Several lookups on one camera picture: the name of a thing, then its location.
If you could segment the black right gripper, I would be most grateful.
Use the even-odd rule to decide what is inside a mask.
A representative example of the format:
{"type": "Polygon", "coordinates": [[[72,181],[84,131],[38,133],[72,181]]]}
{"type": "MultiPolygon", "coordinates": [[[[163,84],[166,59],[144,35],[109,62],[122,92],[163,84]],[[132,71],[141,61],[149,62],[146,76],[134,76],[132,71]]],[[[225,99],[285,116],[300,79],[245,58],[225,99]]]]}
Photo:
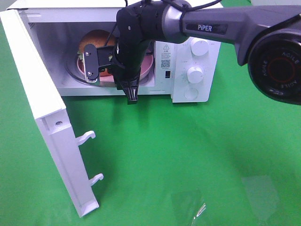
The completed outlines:
{"type": "Polygon", "coordinates": [[[117,89],[124,91],[127,104],[136,104],[141,64],[144,59],[150,40],[134,41],[133,39],[118,39],[114,48],[114,60],[118,67],[112,71],[117,89]]]}

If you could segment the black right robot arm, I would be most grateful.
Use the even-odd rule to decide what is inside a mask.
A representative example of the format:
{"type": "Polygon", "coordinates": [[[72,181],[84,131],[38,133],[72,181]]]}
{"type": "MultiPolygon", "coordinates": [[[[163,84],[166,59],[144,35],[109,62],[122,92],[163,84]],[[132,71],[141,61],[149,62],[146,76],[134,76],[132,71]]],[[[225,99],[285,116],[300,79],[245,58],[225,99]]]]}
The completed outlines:
{"type": "Polygon", "coordinates": [[[262,5],[191,7],[183,0],[142,0],[120,9],[114,57],[121,72],[117,88],[137,102],[138,75],[152,40],[183,43],[189,37],[234,45],[237,62],[247,65],[255,87],[279,102],[301,103],[301,7],[262,5]]]}

